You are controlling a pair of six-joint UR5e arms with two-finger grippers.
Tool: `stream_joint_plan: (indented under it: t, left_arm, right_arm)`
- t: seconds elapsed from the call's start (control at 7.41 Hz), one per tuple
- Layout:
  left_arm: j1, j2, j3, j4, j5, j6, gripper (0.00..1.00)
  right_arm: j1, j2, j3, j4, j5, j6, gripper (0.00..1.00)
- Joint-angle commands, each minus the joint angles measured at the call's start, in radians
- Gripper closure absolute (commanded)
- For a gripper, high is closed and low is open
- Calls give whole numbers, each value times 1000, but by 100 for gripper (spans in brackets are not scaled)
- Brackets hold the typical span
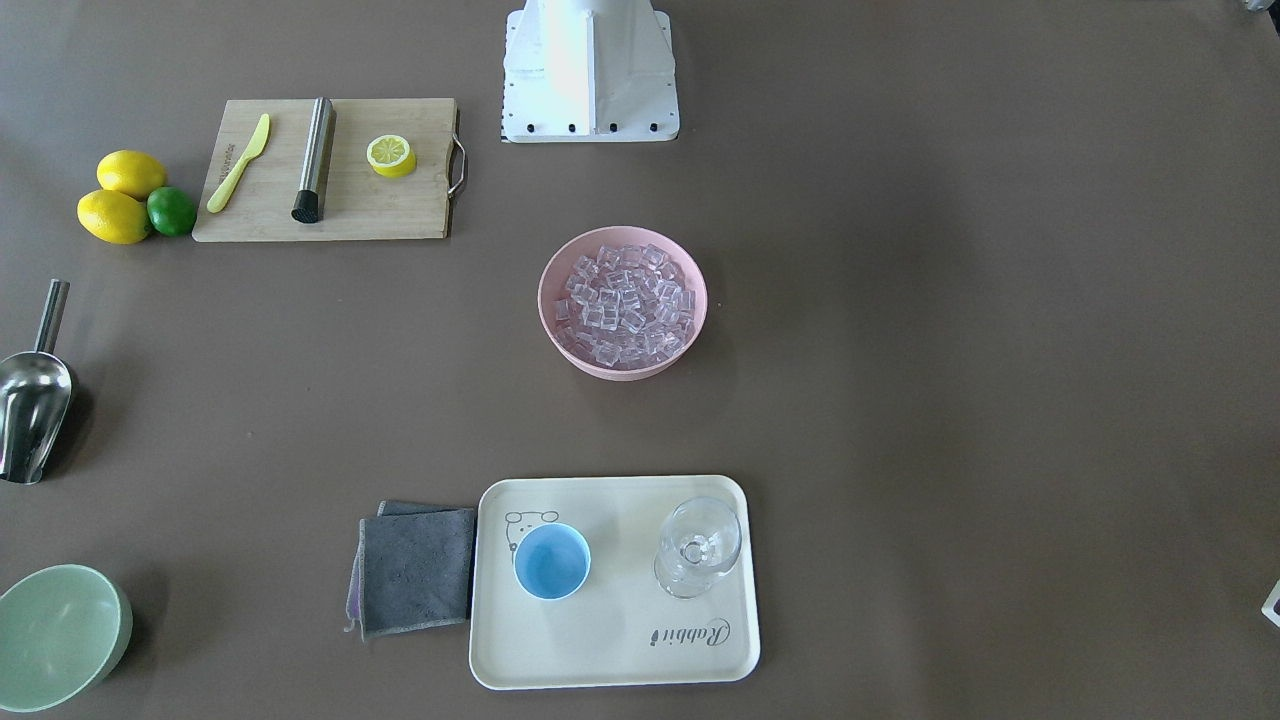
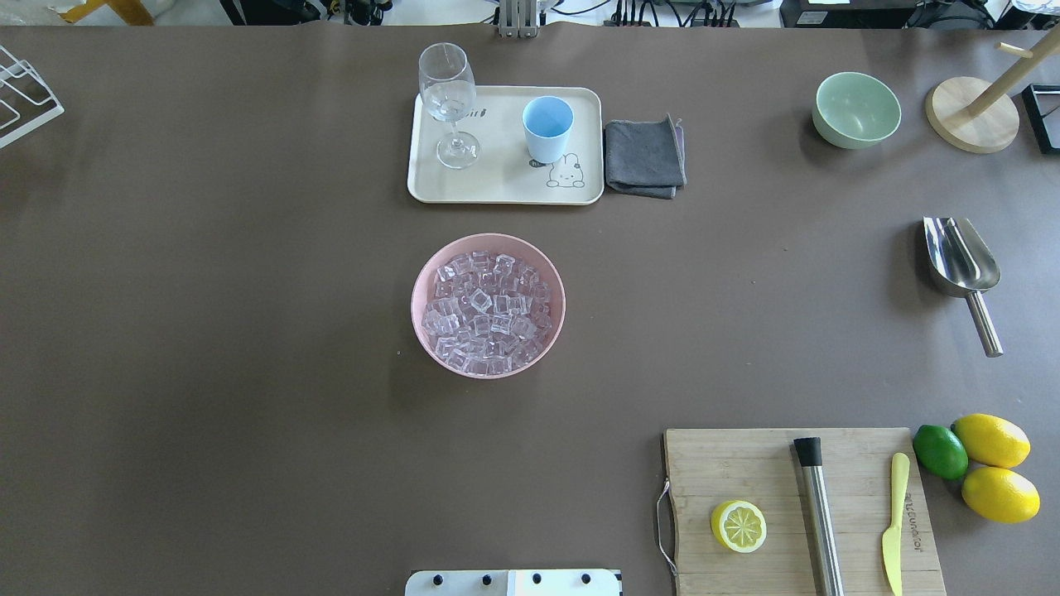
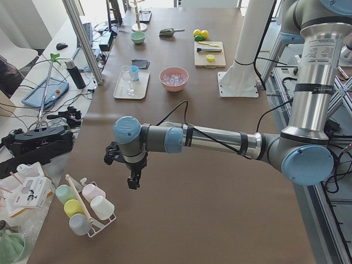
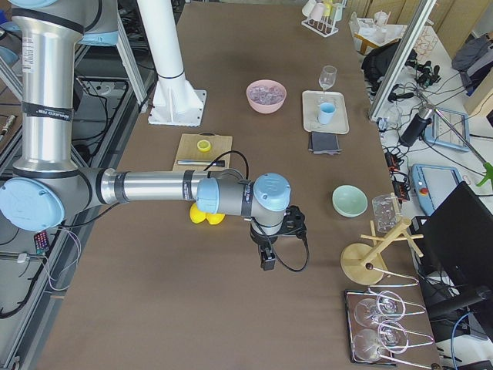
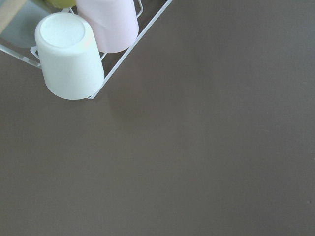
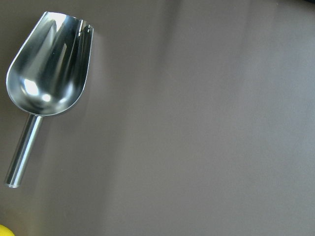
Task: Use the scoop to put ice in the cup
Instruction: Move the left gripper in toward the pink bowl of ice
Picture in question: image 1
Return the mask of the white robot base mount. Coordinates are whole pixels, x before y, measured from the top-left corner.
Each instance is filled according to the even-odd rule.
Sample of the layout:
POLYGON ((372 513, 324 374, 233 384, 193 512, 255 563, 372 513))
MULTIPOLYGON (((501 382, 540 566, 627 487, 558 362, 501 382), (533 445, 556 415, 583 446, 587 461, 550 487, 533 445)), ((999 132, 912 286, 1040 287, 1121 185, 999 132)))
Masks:
POLYGON ((503 69, 508 143, 678 137, 671 20, 649 1, 526 1, 506 18, 503 69))

